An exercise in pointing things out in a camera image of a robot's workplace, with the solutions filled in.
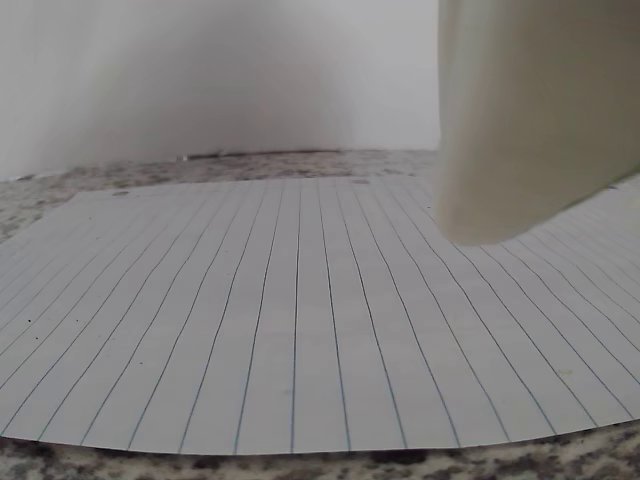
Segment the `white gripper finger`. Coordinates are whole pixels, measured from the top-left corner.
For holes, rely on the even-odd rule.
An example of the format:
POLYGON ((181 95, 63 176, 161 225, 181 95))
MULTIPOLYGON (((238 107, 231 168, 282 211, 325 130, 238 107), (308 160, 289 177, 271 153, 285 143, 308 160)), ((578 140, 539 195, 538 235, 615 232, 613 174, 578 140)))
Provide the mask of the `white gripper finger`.
POLYGON ((435 219, 516 237, 639 171, 635 1, 443 1, 435 219))

